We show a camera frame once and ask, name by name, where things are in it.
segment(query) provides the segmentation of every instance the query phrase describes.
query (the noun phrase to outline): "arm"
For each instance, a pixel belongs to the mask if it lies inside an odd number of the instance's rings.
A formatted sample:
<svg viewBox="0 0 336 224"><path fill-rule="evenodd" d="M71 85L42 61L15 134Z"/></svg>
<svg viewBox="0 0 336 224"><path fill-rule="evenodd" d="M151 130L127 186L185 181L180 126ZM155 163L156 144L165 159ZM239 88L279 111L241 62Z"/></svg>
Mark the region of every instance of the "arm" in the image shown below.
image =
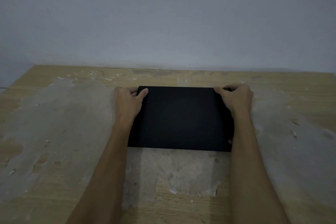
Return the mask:
<svg viewBox="0 0 336 224"><path fill-rule="evenodd" d="M267 175L251 119L253 92L248 85L215 87L234 119L230 171L232 221L289 224L286 212Z"/></svg>
<svg viewBox="0 0 336 224"><path fill-rule="evenodd" d="M123 196L128 137L140 112L144 89L115 88L115 123L92 178L66 224L119 223Z"/></svg>

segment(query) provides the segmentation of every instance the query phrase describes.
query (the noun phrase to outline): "person's left hand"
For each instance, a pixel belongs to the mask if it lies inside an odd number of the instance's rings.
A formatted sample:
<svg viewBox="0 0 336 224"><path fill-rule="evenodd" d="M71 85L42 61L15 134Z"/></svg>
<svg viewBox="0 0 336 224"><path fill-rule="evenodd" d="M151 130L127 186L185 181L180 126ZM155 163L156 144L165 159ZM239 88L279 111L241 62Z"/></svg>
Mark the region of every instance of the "person's left hand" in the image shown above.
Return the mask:
<svg viewBox="0 0 336 224"><path fill-rule="evenodd" d="M143 89L137 95L138 87L114 89L115 118L122 122L133 122L141 110L142 100L148 94L148 89Z"/></svg>

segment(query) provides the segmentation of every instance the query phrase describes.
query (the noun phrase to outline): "gray wall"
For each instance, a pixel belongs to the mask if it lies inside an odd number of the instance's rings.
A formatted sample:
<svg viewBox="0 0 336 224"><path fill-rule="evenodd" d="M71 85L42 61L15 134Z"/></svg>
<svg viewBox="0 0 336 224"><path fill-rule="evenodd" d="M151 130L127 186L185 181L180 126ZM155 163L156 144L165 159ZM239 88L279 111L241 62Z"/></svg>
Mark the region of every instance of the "gray wall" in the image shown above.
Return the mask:
<svg viewBox="0 0 336 224"><path fill-rule="evenodd" d="M0 0L0 12L13 62L336 71L335 0Z"/></svg>

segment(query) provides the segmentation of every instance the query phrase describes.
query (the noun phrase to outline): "forearm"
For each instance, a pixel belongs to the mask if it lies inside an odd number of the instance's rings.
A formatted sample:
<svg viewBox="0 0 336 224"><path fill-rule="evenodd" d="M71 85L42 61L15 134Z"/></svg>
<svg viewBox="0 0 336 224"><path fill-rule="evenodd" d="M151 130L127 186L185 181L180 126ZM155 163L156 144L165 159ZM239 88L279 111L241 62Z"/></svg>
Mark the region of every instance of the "forearm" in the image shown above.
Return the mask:
<svg viewBox="0 0 336 224"><path fill-rule="evenodd" d="M289 223L263 164L248 110L234 115L230 174L233 223Z"/></svg>
<svg viewBox="0 0 336 224"><path fill-rule="evenodd" d="M117 120L92 178L67 224L118 223L132 121Z"/></svg>

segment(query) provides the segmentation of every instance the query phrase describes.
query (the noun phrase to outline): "hand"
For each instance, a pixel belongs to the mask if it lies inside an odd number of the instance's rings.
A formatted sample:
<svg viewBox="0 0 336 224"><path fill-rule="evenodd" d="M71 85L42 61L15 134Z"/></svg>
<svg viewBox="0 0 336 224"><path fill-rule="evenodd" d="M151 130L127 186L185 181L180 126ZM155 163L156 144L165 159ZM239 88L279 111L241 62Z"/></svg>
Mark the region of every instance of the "hand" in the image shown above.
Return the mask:
<svg viewBox="0 0 336 224"><path fill-rule="evenodd" d="M248 111L251 114L253 92L247 84L232 84L225 86L232 92L221 87L214 87L216 93L222 96L225 106L231 111L232 116L237 112Z"/></svg>
<svg viewBox="0 0 336 224"><path fill-rule="evenodd" d="M114 89L115 118L122 122L133 122L141 110L142 100L148 94L148 89L143 89L137 96L138 87Z"/></svg>

